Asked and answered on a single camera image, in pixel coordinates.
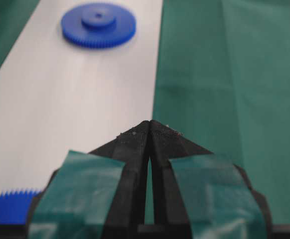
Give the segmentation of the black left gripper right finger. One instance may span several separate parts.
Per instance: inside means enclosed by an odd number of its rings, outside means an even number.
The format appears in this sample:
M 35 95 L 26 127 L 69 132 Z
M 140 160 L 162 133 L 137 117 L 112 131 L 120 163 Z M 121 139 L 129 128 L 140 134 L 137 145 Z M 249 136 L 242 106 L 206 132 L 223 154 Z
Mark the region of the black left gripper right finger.
M 270 239 L 265 197 L 246 171 L 152 120 L 154 221 L 169 239 Z

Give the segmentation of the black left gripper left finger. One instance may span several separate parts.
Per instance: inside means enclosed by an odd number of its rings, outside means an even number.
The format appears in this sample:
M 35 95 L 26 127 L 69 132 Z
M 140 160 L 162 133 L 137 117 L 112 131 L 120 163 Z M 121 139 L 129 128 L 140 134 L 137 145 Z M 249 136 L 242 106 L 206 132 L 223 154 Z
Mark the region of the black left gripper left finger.
M 69 151 L 33 202 L 30 239 L 133 239 L 144 222 L 149 122 L 90 153 Z

